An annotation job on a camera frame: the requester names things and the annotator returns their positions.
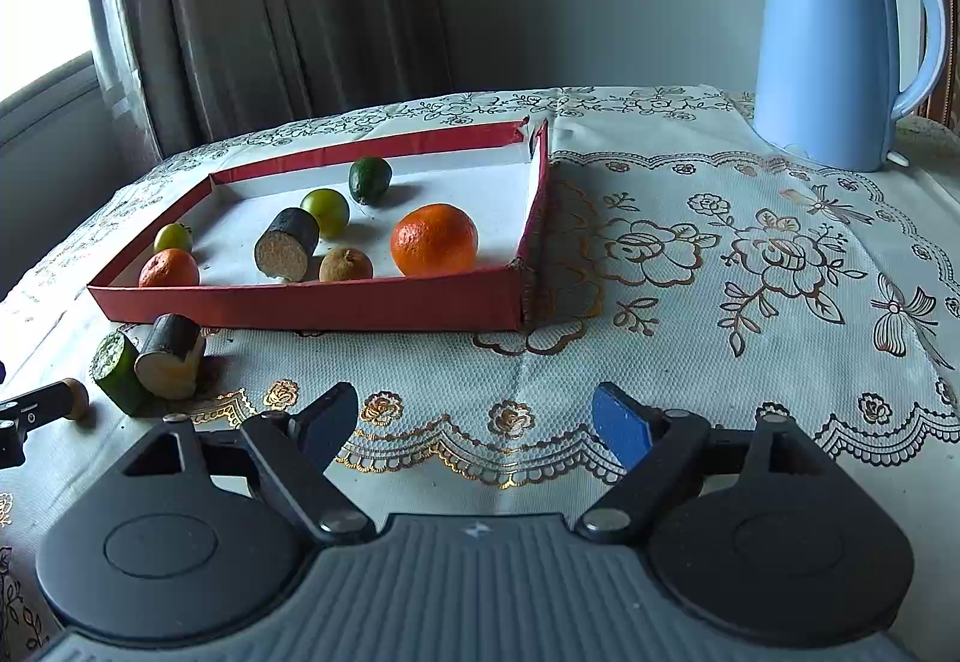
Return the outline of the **large green tomato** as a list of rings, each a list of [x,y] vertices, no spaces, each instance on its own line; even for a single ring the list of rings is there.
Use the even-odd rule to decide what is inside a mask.
[[[350,224],[350,204],[332,188],[317,188],[309,191],[299,204],[317,222],[317,230],[324,240],[335,240],[343,235]]]

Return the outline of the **dark sugarcane piece pale end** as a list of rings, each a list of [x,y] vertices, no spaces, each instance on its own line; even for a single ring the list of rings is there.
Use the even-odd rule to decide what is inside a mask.
[[[267,277],[301,282],[308,274],[317,242],[316,219],[301,207],[287,207],[275,215],[257,240],[254,263]]]

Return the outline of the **dark sugarcane piece yellow end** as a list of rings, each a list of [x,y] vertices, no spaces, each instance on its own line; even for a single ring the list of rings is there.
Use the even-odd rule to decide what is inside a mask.
[[[197,387],[206,340],[202,328],[187,316],[161,314],[135,360],[135,375],[156,398],[189,399]]]

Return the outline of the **small dark green cucumber end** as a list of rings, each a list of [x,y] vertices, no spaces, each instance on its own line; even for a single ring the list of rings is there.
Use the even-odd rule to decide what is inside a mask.
[[[363,206],[381,203],[391,186],[392,167],[386,158],[361,157],[353,162],[348,171],[348,191],[353,201]]]

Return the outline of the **white floral embroidered tablecloth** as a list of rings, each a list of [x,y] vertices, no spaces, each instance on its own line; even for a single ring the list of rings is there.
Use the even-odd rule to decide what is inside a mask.
[[[373,516],[578,514],[620,477],[590,425],[604,381],[743,428],[793,417],[914,550],[896,636],[958,654],[958,141],[905,119],[905,167],[771,152],[715,87],[455,94],[296,121],[178,155],[96,212],[3,298],[5,392],[84,378],[109,332],[86,286],[212,171],[364,137],[542,118],[550,203],[526,334],[208,337],[190,408],[235,426],[337,381],[361,417],[331,479]]]

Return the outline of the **light blue electric kettle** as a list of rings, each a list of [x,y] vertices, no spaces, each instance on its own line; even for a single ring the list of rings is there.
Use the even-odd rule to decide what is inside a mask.
[[[921,4],[926,50],[901,86],[896,0],[765,0],[755,133],[825,167],[884,167],[896,121],[929,97],[946,63],[946,2]]]

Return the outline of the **small orange mandarin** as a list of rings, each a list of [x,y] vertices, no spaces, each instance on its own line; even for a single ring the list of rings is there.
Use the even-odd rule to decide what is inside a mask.
[[[199,264],[189,251],[163,249],[143,264],[140,287],[197,287],[200,284]]]

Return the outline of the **large orange mandarin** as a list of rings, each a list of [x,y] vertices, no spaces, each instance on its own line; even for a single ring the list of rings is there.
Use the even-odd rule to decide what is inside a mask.
[[[407,277],[466,272],[475,264],[477,252],[477,227],[451,204],[412,210],[391,233],[392,261]]]

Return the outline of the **red cardboard box tray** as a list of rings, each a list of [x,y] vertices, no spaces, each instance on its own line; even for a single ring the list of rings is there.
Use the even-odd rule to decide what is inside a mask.
[[[500,332],[523,329],[532,308],[537,242],[548,181],[544,118],[452,126],[340,142],[213,171],[117,252],[88,290],[112,321],[149,324],[178,313],[206,327],[348,332]],[[321,282],[334,249],[319,240],[301,282],[263,275],[254,246],[287,207],[309,191],[348,189],[350,165],[386,158],[391,186],[375,206],[352,204],[337,243],[373,263],[368,281]],[[451,204],[473,220],[478,254],[471,270],[407,277],[391,256],[398,220],[428,204]],[[192,230],[197,287],[140,287],[156,233],[179,222]]]

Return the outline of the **small green tomato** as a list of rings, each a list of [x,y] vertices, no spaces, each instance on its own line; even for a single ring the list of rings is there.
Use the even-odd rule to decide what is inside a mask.
[[[192,230],[187,225],[172,222],[172,224],[163,225],[155,236],[153,242],[153,252],[167,251],[168,249],[180,249],[181,251],[192,251]]]

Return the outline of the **brown longan fruit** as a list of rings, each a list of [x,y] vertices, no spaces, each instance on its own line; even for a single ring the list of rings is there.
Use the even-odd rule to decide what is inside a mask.
[[[368,281],[373,275],[373,263],[363,251],[339,246],[324,254],[317,278],[321,282],[350,282]]]
[[[75,378],[65,378],[64,386],[70,392],[70,408],[65,414],[69,420],[81,420],[89,410],[89,394],[86,387]]]

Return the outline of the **green cucumber piece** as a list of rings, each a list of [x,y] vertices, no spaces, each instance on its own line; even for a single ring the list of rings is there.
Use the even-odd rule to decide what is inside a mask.
[[[154,419],[161,412],[158,399],[143,386],[135,362],[139,351],[120,330],[109,332],[94,350],[89,376],[103,394],[125,415]]]

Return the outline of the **window frame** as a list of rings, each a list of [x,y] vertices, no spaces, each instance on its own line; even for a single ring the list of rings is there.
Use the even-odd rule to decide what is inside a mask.
[[[82,53],[2,100],[2,181],[59,171],[109,136],[91,53]]]

